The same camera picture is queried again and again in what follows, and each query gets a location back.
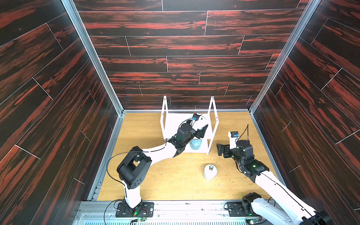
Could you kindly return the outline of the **white tea canister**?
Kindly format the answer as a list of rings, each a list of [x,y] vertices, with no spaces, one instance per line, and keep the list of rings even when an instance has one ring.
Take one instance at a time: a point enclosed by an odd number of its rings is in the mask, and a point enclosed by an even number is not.
[[[205,166],[203,176],[206,180],[213,180],[218,173],[217,168],[214,165],[208,164]]]
[[[194,130],[202,130],[203,127],[205,127],[206,125],[208,125],[208,120],[204,115],[200,115],[199,119],[197,119],[194,124],[193,124],[193,129]]]

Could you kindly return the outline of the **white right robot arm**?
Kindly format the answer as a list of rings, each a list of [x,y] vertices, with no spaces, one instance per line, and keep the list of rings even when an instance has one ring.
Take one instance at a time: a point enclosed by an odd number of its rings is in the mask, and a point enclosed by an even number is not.
[[[219,156],[235,161],[239,172],[267,192],[279,208],[253,192],[240,202],[228,202],[230,216],[262,217],[274,225],[332,225],[333,220],[324,211],[317,211],[306,204],[269,170],[255,159],[253,147],[248,140],[231,140],[230,144],[217,144]]]

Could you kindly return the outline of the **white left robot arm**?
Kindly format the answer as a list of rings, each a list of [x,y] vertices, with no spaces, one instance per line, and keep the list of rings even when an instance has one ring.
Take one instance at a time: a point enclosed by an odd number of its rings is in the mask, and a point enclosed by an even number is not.
[[[135,146],[130,150],[116,170],[124,184],[124,200],[130,210],[134,211],[141,206],[140,185],[145,180],[149,168],[162,160],[182,154],[193,139],[204,138],[207,128],[207,124],[201,127],[184,123],[163,145],[144,150]]]

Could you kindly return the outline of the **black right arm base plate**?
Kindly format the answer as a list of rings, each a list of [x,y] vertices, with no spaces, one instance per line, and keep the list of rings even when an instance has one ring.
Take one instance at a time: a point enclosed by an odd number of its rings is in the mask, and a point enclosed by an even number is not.
[[[241,202],[227,202],[223,208],[228,211],[230,217],[250,217],[253,216],[251,205]]]

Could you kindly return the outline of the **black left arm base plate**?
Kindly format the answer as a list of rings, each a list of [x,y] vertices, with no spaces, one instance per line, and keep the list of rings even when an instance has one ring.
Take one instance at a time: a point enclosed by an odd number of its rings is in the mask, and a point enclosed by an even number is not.
[[[154,202],[140,202],[135,208],[130,208],[126,202],[120,202],[115,214],[116,218],[152,218]]]

